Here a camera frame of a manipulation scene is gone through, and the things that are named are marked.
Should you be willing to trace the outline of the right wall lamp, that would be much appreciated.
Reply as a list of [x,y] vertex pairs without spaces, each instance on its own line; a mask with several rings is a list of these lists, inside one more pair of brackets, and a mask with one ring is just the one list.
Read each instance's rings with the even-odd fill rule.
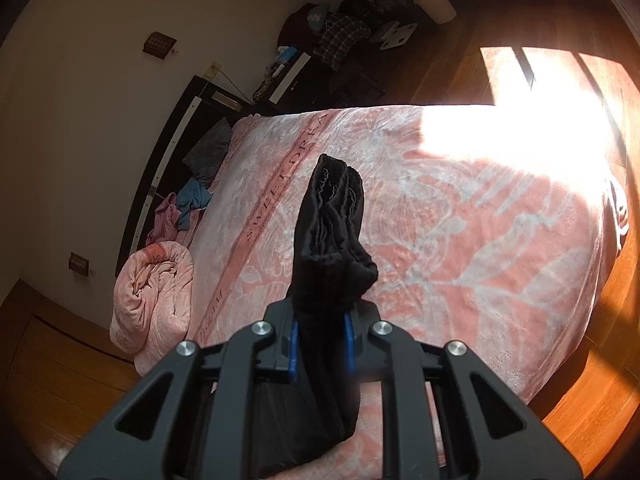
[[142,52],[148,55],[154,56],[164,60],[166,56],[174,50],[177,40],[171,36],[167,36],[162,32],[152,32],[152,34],[146,38]]

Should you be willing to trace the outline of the blue garment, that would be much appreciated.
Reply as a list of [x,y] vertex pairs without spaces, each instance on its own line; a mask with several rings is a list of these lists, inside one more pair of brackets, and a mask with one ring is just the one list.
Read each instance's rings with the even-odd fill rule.
[[190,178],[176,197],[176,207],[180,211],[177,221],[178,231],[190,229],[191,212],[206,208],[210,201],[210,194],[198,180]]

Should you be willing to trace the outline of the left wall lamp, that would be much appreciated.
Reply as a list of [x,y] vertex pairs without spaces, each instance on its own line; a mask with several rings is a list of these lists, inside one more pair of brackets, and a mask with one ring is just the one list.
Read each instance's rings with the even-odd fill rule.
[[70,258],[68,258],[68,268],[74,273],[84,276],[85,278],[90,274],[89,260],[75,254],[74,252],[71,252]]

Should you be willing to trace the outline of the pink floral bed blanket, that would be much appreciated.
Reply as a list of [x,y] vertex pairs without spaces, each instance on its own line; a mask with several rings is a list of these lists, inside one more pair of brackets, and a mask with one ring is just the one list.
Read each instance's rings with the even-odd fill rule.
[[524,401],[577,349],[627,231],[601,113],[393,105],[248,116],[196,229],[188,335],[258,320],[292,275],[321,155],[362,179],[367,297],[429,344],[471,349]]

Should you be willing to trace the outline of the black quilted pants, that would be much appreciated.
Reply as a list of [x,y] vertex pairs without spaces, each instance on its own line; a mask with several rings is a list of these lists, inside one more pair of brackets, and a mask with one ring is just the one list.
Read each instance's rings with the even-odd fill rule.
[[250,478],[308,464],[355,432],[360,395],[347,376],[345,315],[378,279],[359,241],[363,206],[358,172],[320,155],[296,220],[286,294],[298,324],[296,377],[256,392]]

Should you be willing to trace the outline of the white waste bin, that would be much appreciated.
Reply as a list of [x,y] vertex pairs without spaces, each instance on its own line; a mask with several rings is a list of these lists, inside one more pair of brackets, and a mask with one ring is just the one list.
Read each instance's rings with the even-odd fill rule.
[[412,0],[436,23],[446,24],[451,22],[457,12],[449,0]]

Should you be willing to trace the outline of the pink garment on bed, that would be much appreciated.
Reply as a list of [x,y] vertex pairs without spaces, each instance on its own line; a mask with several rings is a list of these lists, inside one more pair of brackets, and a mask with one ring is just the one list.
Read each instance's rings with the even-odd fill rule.
[[177,194],[170,193],[154,211],[154,224],[146,236],[145,246],[169,240],[189,247],[194,237],[196,212],[190,212],[186,216],[190,221],[190,226],[186,229],[178,228],[180,214],[177,208]]

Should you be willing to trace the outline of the folded pink comforter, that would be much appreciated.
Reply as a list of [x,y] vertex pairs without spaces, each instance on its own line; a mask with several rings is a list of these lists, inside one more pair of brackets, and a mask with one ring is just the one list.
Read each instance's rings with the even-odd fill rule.
[[134,252],[116,278],[111,342],[134,358],[141,376],[186,338],[193,262],[188,248],[158,242]]

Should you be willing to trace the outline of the plaid cloth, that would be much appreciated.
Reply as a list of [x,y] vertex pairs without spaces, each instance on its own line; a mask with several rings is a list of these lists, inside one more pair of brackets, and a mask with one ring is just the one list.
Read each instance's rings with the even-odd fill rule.
[[348,15],[332,14],[314,47],[314,55],[337,72],[349,51],[370,35],[370,28],[365,22],[354,20]]

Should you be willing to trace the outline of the dark bedside table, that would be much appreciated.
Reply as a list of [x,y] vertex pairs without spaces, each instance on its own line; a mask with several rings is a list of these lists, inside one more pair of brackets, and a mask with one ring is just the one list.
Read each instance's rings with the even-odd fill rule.
[[382,84],[357,60],[348,58],[334,70],[317,55],[298,52],[285,64],[277,63],[252,100],[260,114],[286,115],[370,106],[385,95]]

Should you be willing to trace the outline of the dark wooden headboard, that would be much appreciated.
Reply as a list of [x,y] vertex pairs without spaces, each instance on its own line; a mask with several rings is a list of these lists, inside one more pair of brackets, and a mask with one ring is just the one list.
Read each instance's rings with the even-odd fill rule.
[[154,222],[155,208],[177,192],[191,173],[183,162],[194,145],[217,122],[229,125],[250,114],[253,105],[201,76],[186,85],[168,116],[142,172],[122,232],[115,270],[144,245]]

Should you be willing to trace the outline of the light blue cap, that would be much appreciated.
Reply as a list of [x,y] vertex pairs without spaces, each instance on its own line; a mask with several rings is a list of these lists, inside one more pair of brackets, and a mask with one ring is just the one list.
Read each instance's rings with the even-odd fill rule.
[[317,4],[313,6],[307,14],[307,24],[314,34],[320,34],[326,24],[330,6],[327,3]]

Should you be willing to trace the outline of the dark grey pillow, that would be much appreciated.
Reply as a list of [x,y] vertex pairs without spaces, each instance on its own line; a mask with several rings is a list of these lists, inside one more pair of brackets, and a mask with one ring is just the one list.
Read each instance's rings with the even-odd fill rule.
[[208,188],[218,174],[228,154],[231,139],[232,129],[227,118],[223,117],[204,134],[182,160],[191,171],[192,177],[204,188]]

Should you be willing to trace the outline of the white bathroom scale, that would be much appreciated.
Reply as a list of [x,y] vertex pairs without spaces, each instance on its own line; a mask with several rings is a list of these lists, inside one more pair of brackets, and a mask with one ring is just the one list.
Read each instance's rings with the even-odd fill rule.
[[411,23],[394,28],[383,40],[380,50],[385,51],[404,46],[416,31],[417,27],[418,24]]

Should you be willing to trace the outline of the wall lamp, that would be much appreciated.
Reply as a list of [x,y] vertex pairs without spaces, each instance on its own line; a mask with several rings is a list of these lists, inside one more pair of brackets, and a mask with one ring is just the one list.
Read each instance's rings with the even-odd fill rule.
[[177,40],[171,36],[167,36],[162,32],[152,32],[152,34],[146,38],[142,52],[148,55],[154,56],[164,60],[166,56],[174,50]]
[[84,276],[85,278],[90,274],[89,260],[75,254],[74,252],[71,252],[70,258],[68,258],[68,268],[74,273]]

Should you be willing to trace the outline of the wooden wardrobe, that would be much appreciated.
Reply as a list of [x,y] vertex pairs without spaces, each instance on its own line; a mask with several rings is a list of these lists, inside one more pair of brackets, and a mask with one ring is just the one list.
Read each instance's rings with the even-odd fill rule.
[[22,280],[1,304],[1,411],[48,476],[139,379],[108,331]]

